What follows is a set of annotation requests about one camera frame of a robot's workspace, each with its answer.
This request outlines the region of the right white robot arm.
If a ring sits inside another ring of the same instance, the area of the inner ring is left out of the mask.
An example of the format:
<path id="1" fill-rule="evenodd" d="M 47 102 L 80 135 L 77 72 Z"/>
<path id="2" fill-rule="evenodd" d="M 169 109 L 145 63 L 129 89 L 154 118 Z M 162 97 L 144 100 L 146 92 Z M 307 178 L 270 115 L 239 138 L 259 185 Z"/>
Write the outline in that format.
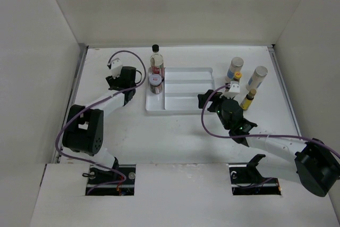
<path id="1" fill-rule="evenodd" d="M 295 135 L 271 134 L 243 116 L 236 100 L 226 98 L 218 90 L 198 95 L 201 111 L 216 113 L 225 130 L 226 139 L 262 150 L 246 165 L 252 182 L 279 178 L 301 184 L 318 197 L 325 197 L 339 180 L 339 153 L 321 140 Z"/>

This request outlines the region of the small yellow label bottle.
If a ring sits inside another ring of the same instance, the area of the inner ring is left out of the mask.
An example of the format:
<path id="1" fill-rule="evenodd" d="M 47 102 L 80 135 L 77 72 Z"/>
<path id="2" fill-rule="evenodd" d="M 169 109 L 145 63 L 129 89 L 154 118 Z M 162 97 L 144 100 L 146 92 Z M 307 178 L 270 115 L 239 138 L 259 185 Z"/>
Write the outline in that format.
<path id="1" fill-rule="evenodd" d="M 250 105 L 252 104 L 252 101 L 254 100 L 256 93 L 257 91 L 255 89 L 251 89 L 248 92 L 248 94 L 245 96 L 245 98 L 240 104 L 241 109 L 243 109 L 244 111 L 249 109 Z"/>

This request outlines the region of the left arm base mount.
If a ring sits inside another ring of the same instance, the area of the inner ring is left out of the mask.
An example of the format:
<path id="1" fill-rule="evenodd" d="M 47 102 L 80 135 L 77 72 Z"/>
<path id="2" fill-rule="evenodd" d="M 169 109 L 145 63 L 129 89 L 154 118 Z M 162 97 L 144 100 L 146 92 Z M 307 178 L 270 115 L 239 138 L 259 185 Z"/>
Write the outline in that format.
<path id="1" fill-rule="evenodd" d="M 134 196 L 136 165 L 120 165 L 117 170 L 126 176 L 93 166 L 82 176 L 87 178 L 86 196 Z"/>

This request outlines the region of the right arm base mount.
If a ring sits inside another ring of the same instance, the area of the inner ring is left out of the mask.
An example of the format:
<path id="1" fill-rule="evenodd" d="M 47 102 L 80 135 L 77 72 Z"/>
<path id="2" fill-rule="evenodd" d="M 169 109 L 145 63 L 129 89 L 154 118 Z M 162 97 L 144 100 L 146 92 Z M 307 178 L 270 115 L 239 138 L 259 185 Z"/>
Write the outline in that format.
<path id="1" fill-rule="evenodd" d="M 257 154 L 247 163 L 228 166 L 234 196 L 281 195 L 278 179 L 265 178 L 257 170 L 264 157 L 264 154 Z"/>

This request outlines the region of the spice jar dark contents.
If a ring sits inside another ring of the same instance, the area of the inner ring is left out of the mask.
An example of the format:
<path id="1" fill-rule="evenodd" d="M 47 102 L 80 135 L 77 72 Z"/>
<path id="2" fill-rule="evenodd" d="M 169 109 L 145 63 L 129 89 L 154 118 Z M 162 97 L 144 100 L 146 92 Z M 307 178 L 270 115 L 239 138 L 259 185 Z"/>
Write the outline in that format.
<path id="1" fill-rule="evenodd" d="M 149 76 L 149 87 L 153 94 L 160 94 L 163 89 L 162 77 L 159 74 Z"/>

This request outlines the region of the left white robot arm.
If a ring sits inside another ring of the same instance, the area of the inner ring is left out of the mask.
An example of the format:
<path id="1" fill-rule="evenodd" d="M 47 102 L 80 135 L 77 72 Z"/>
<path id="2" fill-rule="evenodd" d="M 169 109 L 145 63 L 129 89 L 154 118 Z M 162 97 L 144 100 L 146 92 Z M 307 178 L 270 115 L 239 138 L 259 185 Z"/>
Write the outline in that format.
<path id="1" fill-rule="evenodd" d="M 95 105 L 71 106 L 67 121 L 77 118 L 64 130 L 62 145 L 80 157 L 96 163 L 101 177 L 106 183 L 115 183 L 119 178 L 119 163 L 106 148 L 104 142 L 104 120 L 115 110 L 125 106 L 135 95 L 136 74 L 141 73 L 131 66 L 114 68 L 113 74 L 106 77 L 109 91 L 99 97 Z"/>

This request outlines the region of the green bottle yellow cap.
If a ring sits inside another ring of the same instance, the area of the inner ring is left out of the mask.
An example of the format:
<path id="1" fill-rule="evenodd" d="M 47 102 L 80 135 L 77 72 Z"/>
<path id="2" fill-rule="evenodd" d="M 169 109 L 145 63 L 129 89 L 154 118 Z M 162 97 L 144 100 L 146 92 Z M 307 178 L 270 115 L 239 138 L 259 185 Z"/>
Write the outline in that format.
<path id="1" fill-rule="evenodd" d="M 240 82 L 241 78 L 242 78 L 242 73 L 240 71 L 237 71 L 237 72 L 234 73 L 232 81 L 233 82 Z"/>

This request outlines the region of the dark sauce bottle black cap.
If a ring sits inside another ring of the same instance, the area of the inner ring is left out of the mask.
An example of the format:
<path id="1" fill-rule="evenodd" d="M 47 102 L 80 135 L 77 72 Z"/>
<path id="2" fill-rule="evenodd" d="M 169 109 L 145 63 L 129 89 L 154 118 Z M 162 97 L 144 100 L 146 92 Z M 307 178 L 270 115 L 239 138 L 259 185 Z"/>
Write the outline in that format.
<path id="1" fill-rule="evenodd" d="M 157 44 L 152 45 L 153 54 L 150 57 L 150 65 L 152 74 L 158 74 L 164 79 L 165 69 L 164 69 L 164 59 L 159 53 L 159 46 Z"/>

